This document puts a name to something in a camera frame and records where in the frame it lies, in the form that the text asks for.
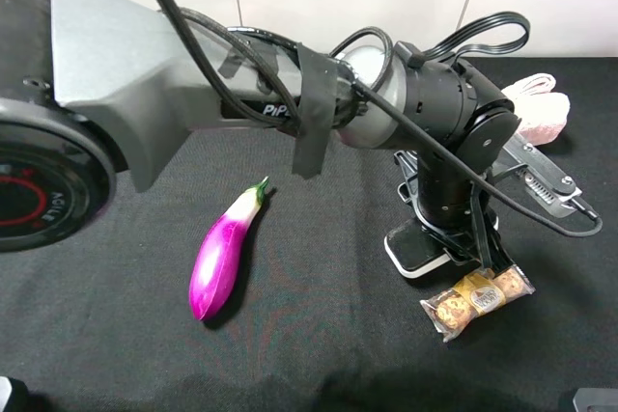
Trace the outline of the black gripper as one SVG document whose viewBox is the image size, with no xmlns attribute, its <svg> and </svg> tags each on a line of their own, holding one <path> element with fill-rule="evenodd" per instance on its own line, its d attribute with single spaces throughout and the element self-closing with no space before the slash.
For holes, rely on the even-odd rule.
<svg viewBox="0 0 618 412">
<path fill-rule="evenodd" d="M 475 261 L 495 276 L 515 264 L 492 226 L 474 235 L 469 180 L 437 157 L 418 161 L 414 151 L 396 151 L 394 162 L 404 176 L 398 194 L 417 217 L 418 240 L 428 257 L 445 255 L 456 265 Z"/>
</svg>

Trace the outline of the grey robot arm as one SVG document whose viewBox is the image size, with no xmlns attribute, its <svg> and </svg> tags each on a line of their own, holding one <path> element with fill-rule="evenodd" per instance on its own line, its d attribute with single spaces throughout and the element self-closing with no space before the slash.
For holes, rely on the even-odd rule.
<svg viewBox="0 0 618 412">
<path fill-rule="evenodd" d="M 1 0 L 3 252 L 90 225 L 121 172 L 149 189 L 193 131 L 256 127 L 295 138 L 307 179 L 332 135 L 410 151 L 407 234 L 451 261 L 511 265 L 488 199 L 519 119 L 470 64 L 388 37 L 322 54 L 158 1 Z"/>
</svg>

